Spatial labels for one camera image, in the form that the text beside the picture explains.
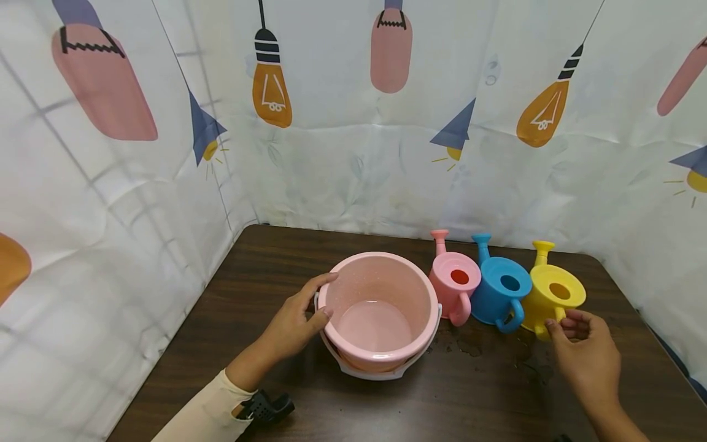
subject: watering can spout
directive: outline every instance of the watering can spout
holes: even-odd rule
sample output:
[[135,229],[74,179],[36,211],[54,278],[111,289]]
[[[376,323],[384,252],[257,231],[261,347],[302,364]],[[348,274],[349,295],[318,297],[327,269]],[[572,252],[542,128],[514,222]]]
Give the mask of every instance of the watering can spout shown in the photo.
[[479,264],[483,264],[484,261],[491,257],[489,254],[489,241],[491,240],[491,235],[488,233],[472,235],[472,240],[474,240],[474,242],[479,246]]
[[533,247],[537,250],[537,255],[535,255],[535,266],[547,264],[547,254],[553,247],[555,243],[549,241],[533,241]]
[[444,245],[444,238],[447,238],[447,235],[449,235],[449,230],[442,229],[430,231],[430,235],[432,235],[432,238],[435,238],[435,244],[437,246],[437,256],[446,253],[447,248]]

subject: right hand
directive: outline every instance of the right hand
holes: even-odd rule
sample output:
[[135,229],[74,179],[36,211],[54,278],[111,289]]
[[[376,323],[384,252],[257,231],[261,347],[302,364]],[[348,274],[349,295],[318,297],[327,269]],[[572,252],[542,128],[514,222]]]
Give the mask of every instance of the right hand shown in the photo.
[[585,311],[566,313],[559,324],[552,319],[545,321],[560,372],[588,412],[619,405],[621,354],[609,326]]

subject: dark brown tabletop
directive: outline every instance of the dark brown tabletop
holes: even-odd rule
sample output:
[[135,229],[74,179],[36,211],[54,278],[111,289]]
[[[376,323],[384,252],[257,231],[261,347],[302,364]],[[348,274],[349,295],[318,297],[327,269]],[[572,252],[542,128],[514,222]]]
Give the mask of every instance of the dark brown tabletop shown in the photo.
[[[356,253],[401,255],[429,272],[432,240],[250,226],[228,253],[184,325],[113,431],[110,442],[149,441],[189,399],[265,329],[285,298]],[[448,250],[477,259],[474,244]],[[530,269],[533,250],[491,248]],[[707,408],[604,267],[587,255],[552,252],[550,263],[584,284],[583,309],[601,315],[623,356],[621,402],[651,441],[707,440]],[[553,362],[550,344],[520,330],[502,335],[473,318],[443,320],[434,343],[402,379],[343,374],[316,338],[262,387],[288,392],[296,411],[241,441],[539,441],[561,434],[595,441]]]

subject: shower curtain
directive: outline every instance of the shower curtain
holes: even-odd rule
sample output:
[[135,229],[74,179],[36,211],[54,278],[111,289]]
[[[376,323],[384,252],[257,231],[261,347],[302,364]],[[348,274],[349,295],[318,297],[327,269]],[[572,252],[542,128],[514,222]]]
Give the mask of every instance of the shower curtain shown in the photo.
[[704,392],[700,1],[11,0],[0,22],[3,440],[106,437],[252,223],[588,253]]

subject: yellow watering can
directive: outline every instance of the yellow watering can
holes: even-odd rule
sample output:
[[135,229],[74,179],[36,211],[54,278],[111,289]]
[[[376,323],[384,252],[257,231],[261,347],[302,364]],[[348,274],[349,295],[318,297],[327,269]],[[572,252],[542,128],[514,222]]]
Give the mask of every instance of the yellow watering can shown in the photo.
[[535,266],[530,270],[532,290],[520,302],[525,311],[521,327],[534,332],[541,341],[549,341],[545,320],[561,321],[566,308],[577,308],[584,303],[587,292],[570,272],[547,263],[547,254],[555,247],[554,243],[533,241],[532,244],[537,255]]

